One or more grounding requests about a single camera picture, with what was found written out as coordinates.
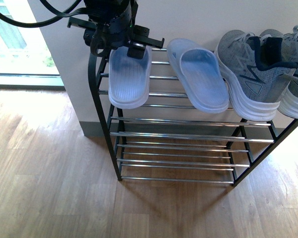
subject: chrome rod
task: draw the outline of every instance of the chrome rod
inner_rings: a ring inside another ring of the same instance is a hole
[[[122,176],[122,179],[140,179],[140,180],[157,180],[157,181],[174,181],[174,182],[207,182],[207,183],[225,183],[234,184],[232,181],[215,181],[215,180],[195,180],[195,179],[175,179],[175,178],[139,178]]]
[[[109,73],[101,73],[100,76],[102,76],[104,78],[108,78],[109,77]]]
[[[220,163],[202,163],[202,162],[182,162],[182,161],[160,161],[160,160],[132,160],[132,159],[117,159],[118,162],[135,162],[135,163],[157,163],[157,164],[174,164],[174,165],[200,165],[214,167],[245,167],[249,165],[243,164],[220,164]]]
[[[178,108],[178,109],[196,109],[194,106],[183,106],[183,105],[158,105],[158,104],[143,104],[142,107],[152,107],[152,108]]]
[[[151,92],[150,97],[164,97],[164,98],[188,98],[186,93],[169,93],[169,92]]]
[[[225,148],[226,145],[201,145],[201,144],[180,144],[180,143],[160,143],[160,142],[144,142],[144,141],[127,141],[130,144],[149,144],[149,145],[188,145],[198,147],[218,147]]]
[[[162,80],[178,80],[176,76],[150,76],[150,79],[162,79]]]
[[[141,145],[122,145],[118,144],[118,147],[124,148],[144,148],[144,149],[165,149],[165,150],[186,150],[186,151],[208,151],[208,152],[236,152],[247,153],[248,150],[231,150],[231,149],[206,149],[206,148],[192,148],[192,147],[172,147],[172,146],[141,146]]]
[[[261,142],[274,143],[269,139],[246,139],[244,137],[220,136],[220,135],[188,135],[188,134],[162,134],[162,133],[140,133],[140,132],[111,132],[113,136],[125,137],[149,137],[149,138],[173,138],[173,139],[192,139],[192,140],[215,140],[215,141],[236,141],[236,142]]]
[[[111,117],[113,120],[123,120],[131,122],[147,122],[147,123],[165,123],[165,124],[200,124],[209,126],[250,126],[250,127],[268,127],[271,124],[265,122],[216,122],[216,121],[200,121],[200,120],[169,120],[169,119],[144,119],[144,118],[123,118],[123,117]]]
[[[170,65],[168,61],[152,61],[151,64]]]
[[[129,165],[129,164],[122,164],[122,166],[130,166],[130,167],[144,167],[144,168],[188,169],[188,170],[216,170],[216,171],[233,171],[233,169],[215,169],[215,168],[200,168],[200,167],[186,167],[186,166]]]
[[[166,52],[166,51],[167,51],[166,48],[162,48],[162,49],[159,49],[159,48],[152,48],[151,50],[152,50],[152,51],[160,51],[160,52]]]
[[[108,90],[99,90],[100,95],[108,95]],[[164,98],[188,98],[185,93],[168,93],[168,92],[151,92],[150,97],[164,97]]]
[[[137,153],[137,152],[123,152],[126,155],[153,155],[153,156],[174,156],[174,157],[192,157],[204,159],[230,159],[226,156],[206,156],[206,155],[177,155],[177,154],[159,154],[159,153]]]
[[[99,95],[108,95],[108,90],[98,90]]]

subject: shoe rack leg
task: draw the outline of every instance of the shoe rack leg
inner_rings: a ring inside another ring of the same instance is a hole
[[[88,83],[89,83],[89,88],[93,97],[93,101],[97,110],[97,114],[99,117],[99,122],[101,124],[101,128],[103,130],[104,133],[104,137],[107,143],[107,147],[108,147],[108,151],[116,172],[116,176],[117,179],[119,181],[122,180],[121,178],[121,174],[119,172],[119,168],[117,165],[117,161],[116,161],[116,155],[114,152],[114,148],[113,148],[113,144],[110,138],[110,134],[109,134],[109,129],[107,127],[107,121],[104,115],[104,110],[100,101],[100,97],[99,97],[99,85],[101,82],[101,73],[104,72],[105,67],[106,67],[106,58],[102,58],[102,61],[100,63],[98,72],[97,72],[97,76],[96,76],[96,62],[97,62],[97,57],[90,54],[89,56],[89,62],[88,62]]]

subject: white wall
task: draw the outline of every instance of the white wall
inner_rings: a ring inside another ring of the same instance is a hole
[[[38,0],[28,0],[38,21],[52,16]],[[66,9],[73,0],[54,1],[58,10]],[[138,0],[136,24],[150,28],[150,37],[165,38],[165,46],[174,38],[188,38],[209,50],[214,50],[222,35],[233,29],[260,34],[268,28],[283,33],[298,24],[298,0]],[[41,28],[52,53],[65,88],[79,121],[99,121],[93,106],[87,81],[89,48],[82,39],[83,29],[67,28],[67,19]],[[150,84],[152,90],[159,83]],[[189,112],[188,117],[205,117]],[[227,114],[216,119],[227,119]],[[277,116],[276,124],[283,127],[289,120]]]

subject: black cable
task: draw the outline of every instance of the black cable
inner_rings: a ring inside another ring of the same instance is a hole
[[[66,13],[66,12],[58,11],[52,5],[50,5],[46,0],[40,0],[40,2],[44,5],[44,7],[46,7],[47,10],[49,10],[51,13],[53,13],[59,17],[71,17],[71,16],[75,16],[75,15],[82,15],[82,14],[89,15],[89,16],[95,16],[95,17],[100,16],[100,11],[97,11],[96,9],[82,7],[82,8],[75,10],[74,12]]]
[[[81,0],[76,0],[69,8],[67,8],[64,12],[62,13],[70,13],[71,11],[74,10],[75,7],[78,6],[78,4],[81,2]],[[19,22],[15,21],[9,17],[6,17],[5,15],[0,13],[0,19],[2,21],[5,21],[6,23],[9,23],[13,26],[18,26],[18,27],[23,27],[23,28],[37,28],[37,27],[43,27],[43,26],[48,26],[51,25],[59,20],[62,19],[61,16],[55,16],[49,20],[46,21],[41,21],[41,22],[35,22],[35,23],[25,23],[25,22]]]

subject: gray sneaker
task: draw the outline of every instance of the gray sneaker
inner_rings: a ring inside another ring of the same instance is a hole
[[[268,29],[261,34],[261,36],[264,35],[282,37],[283,58],[298,64],[298,25],[293,28],[293,33],[283,35],[277,30]],[[298,78],[298,69],[295,71],[294,76]],[[298,119],[298,80],[289,84],[278,110],[289,117]]]
[[[220,40],[215,55],[236,113],[247,120],[274,118],[297,64],[282,61],[282,38],[233,30]]]

